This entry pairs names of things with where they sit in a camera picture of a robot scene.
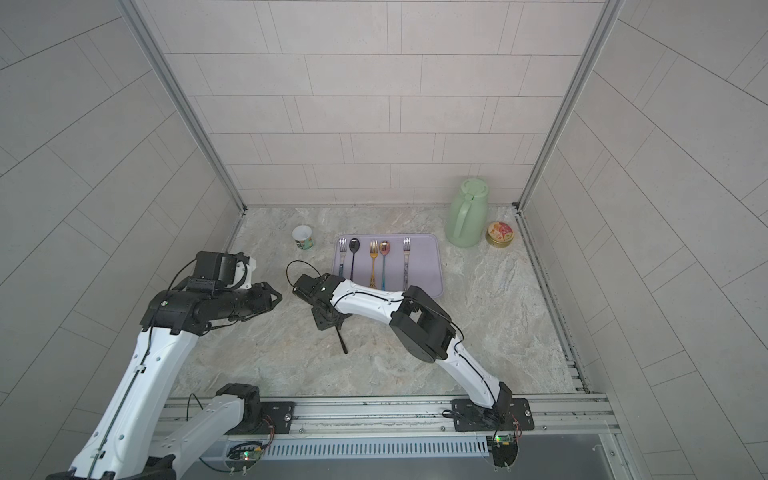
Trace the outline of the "black glossy spoon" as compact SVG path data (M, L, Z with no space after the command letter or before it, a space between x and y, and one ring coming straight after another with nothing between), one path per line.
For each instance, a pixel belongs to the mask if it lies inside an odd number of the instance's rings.
M355 271L355 259L356 254L360 249L360 240L356 237L353 237L349 241L348 246L349 251L352 253L352 260L351 260L351 266L350 266L350 272L349 272L349 279L354 279L354 271Z

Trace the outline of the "dark grey spoon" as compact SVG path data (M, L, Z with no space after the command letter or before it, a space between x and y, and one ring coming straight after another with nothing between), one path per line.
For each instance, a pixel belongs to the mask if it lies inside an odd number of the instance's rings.
M336 330L337 338L338 338L338 340L339 340L339 342L340 342L340 345L341 345L342 351L343 351L343 353L344 353L345 355L347 355L347 354L349 353L349 350L348 350L348 347L347 347L347 345L346 345L346 342L344 341L344 339L343 339L343 337L342 337L342 334L341 334L341 329L340 329L340 327L339 327L339 326L336 326L336 327L335 327L335 330Z

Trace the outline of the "gold ornate fork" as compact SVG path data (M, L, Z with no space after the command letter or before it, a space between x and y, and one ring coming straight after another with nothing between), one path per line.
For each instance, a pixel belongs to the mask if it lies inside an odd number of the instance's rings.
M371 273L370 273L369 287L373 289L377 287L376 260L378 256L379 256L379 241L372 240L370 242Z

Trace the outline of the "rainbow iridescent spoon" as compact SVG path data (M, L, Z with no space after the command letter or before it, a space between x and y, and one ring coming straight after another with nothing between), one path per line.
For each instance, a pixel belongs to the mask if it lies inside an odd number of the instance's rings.
M381 271L381 289L386 289L386 261L387 255L391 251L391 244L387 240L383 240L379 245L379 254L382 256L382 271Z

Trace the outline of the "silver fork dark handle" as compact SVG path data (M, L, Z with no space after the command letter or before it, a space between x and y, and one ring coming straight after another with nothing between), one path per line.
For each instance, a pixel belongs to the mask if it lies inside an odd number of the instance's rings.
M410 264L410 252L411 252L411 238L405 237L402 245L403 251L403 285L402 290L405 291L409 287L409 264Z

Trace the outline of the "lilac plastic tray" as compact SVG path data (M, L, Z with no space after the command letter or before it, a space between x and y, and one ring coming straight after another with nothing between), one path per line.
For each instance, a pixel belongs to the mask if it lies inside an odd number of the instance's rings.
M409 286L415 285L424 290L433 298L443 295L444 282L442 265L440 261L439 245L437 238L432 234L406 233L406 234L345 234L339 236L333 243L335 247L331 271L338 274L339 265L339 240L347 239L347 247L351 238L360 240L360 249L356 254L353 282L369 287L371 273L370 242L378 240L379 243L387 240L391 244L391 251L386 261L386 291L403 291L403 239L411 238L411 252L409 264ZM352 253L347 251L344 267L344 278L349 279ZM382 256L379 254L376 260L377 289L381 289Z

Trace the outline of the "teal handled fork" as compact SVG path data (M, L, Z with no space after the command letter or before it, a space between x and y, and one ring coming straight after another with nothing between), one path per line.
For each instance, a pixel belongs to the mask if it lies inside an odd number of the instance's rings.
M344 267L345 267L345 259L346 259L347 251L348 251L347 239L341 238L339 240L339 265L338 265L338 275L341 277L344 277Z

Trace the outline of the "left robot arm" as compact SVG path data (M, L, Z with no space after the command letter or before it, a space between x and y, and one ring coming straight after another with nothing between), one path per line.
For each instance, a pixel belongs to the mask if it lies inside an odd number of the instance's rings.
M156 425L187 357L212 323L226 326L275 308L282 296L268 283L160 292L141 322L136 348L102 419L57 479L179 479L222 436L274 435L256 386L230 383L159 444Z

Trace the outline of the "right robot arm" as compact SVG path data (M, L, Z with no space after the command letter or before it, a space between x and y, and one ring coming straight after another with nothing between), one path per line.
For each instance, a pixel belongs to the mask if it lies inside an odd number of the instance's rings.
M320 330L338 329L353 315L389 326L412 356L437 364L464 388L477 410L477 421L496 427L510 415L509 387L473 358L461 329L423 289L411 286L389 292L326 273L301 275L293 293L311 306Z

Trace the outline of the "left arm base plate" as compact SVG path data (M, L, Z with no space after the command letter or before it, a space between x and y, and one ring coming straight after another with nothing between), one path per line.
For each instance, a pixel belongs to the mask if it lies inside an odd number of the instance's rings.
M258 417L244 420L238 426L238 435L287 435L292 428L295 407L296 404L289 401L262 403Z

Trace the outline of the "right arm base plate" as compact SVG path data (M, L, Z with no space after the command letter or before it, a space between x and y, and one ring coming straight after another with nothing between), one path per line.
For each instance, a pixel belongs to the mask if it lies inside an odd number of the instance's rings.
M507 413L501 417L494 410L475 405L469 399L453 399L443 416L453 421L457 432L532 431L535 423L529 402L513 398Z

